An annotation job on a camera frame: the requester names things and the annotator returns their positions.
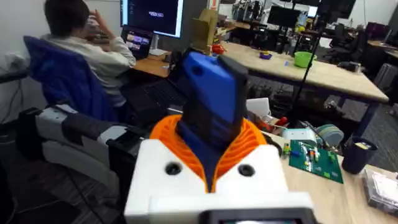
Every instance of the keyboard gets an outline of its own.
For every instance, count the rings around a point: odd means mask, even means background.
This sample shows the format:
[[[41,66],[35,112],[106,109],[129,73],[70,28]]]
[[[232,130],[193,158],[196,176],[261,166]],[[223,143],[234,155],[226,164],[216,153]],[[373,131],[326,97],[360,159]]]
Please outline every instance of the keyboard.
[[[164,106],[183,106],[185,104],[185,100],[167,81],[161,81],[151,86],[147,86],[145,87],[145,91],[152,99],[158,101]]]

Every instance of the person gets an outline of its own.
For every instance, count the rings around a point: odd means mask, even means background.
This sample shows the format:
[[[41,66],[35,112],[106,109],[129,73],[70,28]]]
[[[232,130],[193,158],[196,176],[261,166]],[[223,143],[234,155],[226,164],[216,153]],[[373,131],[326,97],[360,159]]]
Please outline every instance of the person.
[[[136,59],[121,37],[116,37],[107,26],[101,14],[90,12],[82,0],[46,0],[44,13],[50,27],[50,34],[42,39],[63,49],[83,56],[94,75],[98,78],[105,93],[115,108],[121,111],[126,106],[126,99],[119,89],[123,82],[118,75],[132,68]],[[89,44],[89,18],[98,23],[98,27],[108,36],[110,52],[99,46]]]

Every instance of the wall outlet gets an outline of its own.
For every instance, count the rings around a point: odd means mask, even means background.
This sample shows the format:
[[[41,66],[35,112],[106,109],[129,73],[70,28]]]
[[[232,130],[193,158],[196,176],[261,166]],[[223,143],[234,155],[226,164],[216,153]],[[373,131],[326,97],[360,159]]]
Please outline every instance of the wall outlet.
[[[22,70],[26,68],[26,57],[20,52],[12,52],[5,55],[8,70]]]

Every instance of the orange robot part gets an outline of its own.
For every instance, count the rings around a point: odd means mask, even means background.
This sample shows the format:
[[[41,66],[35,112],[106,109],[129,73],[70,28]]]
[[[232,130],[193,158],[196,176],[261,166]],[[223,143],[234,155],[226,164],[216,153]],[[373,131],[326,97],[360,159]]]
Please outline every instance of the orange robot part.
[[[150,138],[159,139],[170,151],[181,159],[185,165],[196,173],[207,186],[205,171],[200,160],[176,133],[175,128],[181,117],[181,115],[172,115],[159,121],[152,131]],[[208,189],[208,192],[214,192],[216,180],[262,144],[267,144],[267,142],[260,130],[258,130],[252,122],[244,119],[240,134],[229,145],[218,161],[213,177],[213,185],[210,190]]]

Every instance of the circuit board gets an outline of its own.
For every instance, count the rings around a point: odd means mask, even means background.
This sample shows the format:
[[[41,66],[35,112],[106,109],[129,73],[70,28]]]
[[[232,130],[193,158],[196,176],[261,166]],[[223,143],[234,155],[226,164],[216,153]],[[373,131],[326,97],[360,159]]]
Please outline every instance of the circuit board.
[[[338,158],[334,152],[291,141],[289,165],[343,183]]]

